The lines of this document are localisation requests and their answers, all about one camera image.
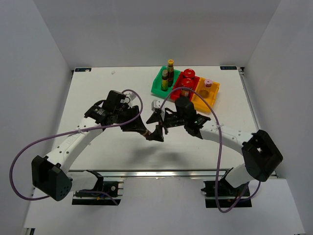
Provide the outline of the black cap spice jar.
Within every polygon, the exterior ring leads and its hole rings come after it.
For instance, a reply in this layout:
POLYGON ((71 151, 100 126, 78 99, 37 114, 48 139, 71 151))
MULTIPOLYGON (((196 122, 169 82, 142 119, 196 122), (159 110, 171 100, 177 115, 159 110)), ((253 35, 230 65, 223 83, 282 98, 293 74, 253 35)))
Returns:
POLYGON ((151 132, 148 129, 140 131, 140 134, 144 137, 147 138, 149 135, 151 135, 151 132))

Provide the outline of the small brown cap bottle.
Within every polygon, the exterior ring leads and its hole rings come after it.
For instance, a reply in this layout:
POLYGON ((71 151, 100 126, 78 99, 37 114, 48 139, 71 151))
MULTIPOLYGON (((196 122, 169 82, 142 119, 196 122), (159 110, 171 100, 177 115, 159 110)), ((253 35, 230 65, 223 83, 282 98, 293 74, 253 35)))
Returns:
POLYGON ((167 91, 168 90, 168 70, 163 70, 162 71, 161 90, 162 91, 167 91))

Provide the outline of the red lid jar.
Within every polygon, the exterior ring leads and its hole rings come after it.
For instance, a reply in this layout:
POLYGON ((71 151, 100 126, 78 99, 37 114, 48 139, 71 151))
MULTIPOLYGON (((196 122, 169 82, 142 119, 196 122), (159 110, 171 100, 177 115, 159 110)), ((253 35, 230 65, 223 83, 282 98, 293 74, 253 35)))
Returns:
POLYGON ((184 78, 181 81, 181 91, 180 96, 189 97, 190 96, 190 89, 194 86, 194 81, 191 78, 184 78))
POLYGON ((183 77, 193 80, 195 78, 195 71, 193 69, 185 69, 183 71, 183 77))

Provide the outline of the yellow cap sauce bottle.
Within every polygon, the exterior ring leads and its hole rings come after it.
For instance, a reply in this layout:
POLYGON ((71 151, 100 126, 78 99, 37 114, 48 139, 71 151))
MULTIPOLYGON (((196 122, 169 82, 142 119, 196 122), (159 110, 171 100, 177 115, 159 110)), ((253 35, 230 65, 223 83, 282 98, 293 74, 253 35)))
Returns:
POLYGON ((168 60, 167 70, 168 70, 168 87, 172 87, 175 75, 173 59, 168 60))

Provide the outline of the pink cap spice bottle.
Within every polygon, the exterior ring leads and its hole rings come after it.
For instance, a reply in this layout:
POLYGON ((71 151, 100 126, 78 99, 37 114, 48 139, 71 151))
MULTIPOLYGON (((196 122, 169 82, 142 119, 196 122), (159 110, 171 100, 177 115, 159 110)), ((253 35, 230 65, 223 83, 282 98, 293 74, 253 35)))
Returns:
POLYGON ((213 81, 210 79, 204 79, 200 84, 199 94, 202 98, 208 98, 210 93, 210 88, 213 85, 213 81))

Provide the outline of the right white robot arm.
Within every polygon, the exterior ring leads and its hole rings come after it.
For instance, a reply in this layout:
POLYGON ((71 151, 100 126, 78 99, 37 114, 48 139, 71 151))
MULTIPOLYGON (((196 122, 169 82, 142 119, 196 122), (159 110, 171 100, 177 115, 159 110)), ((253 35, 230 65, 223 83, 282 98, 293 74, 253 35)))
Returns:
POLYGON ((160 100, 154 100, 151 107, 153 114, 147 123, 155 122, 157 125, 148 140, 163 142, 163 135, 169 128, 183 126, 189 135, 221 143, 243 156, 244 163, 229 169, 218 182, 218 188, 226 195, 233 195, 239 187, 252 180, 265 182, 283 160, 266 131, 246 133, 220 126, 209 117, 198 114, 187 98, 180 97, 175 101, 175 111, 162 107, 160 100))

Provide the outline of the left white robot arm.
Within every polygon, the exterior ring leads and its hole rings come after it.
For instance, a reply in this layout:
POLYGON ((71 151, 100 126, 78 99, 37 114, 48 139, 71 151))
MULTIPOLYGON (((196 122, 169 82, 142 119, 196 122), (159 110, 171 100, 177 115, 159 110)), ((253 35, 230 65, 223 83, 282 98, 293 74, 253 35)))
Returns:
POLYGON ((44 157, 32 160, 33 186, 55 201, 63 200, 71 191, 92 195, 104 192, 103 176, 96 171, 70 172, 70 167, 84 149, 106 129, 119 126, 123 131, 147 136, 149 131, 140 114, 143 106, 133 105, 139 95, 130 89, 111 90, 105 100, 93 104, 84 114, 74 133, 44 157))

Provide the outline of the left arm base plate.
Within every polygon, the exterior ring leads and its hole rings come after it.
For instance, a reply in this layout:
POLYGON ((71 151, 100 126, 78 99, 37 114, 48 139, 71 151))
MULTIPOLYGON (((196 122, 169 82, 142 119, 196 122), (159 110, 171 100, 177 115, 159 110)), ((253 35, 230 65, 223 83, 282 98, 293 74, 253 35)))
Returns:
POLYGON ((118 178, 104 178, 103 183, 93 191, 76 191, 72 198, 72 205, 76 206, 118 206, 121 202, 124 180, 118 178))

